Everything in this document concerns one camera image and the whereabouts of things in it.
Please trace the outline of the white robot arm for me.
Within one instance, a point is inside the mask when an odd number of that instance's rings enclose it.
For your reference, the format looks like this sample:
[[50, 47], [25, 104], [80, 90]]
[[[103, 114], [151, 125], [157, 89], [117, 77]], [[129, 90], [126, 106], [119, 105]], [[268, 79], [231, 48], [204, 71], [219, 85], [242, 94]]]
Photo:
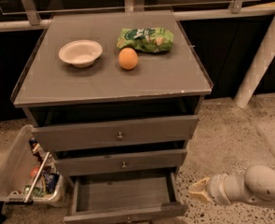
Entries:
[[264, 165], [252, 165], [243, 174], [203, 178], [192, 184], [188, 192], [191, 198], [204, 203], [275, 208], [275, 171]]

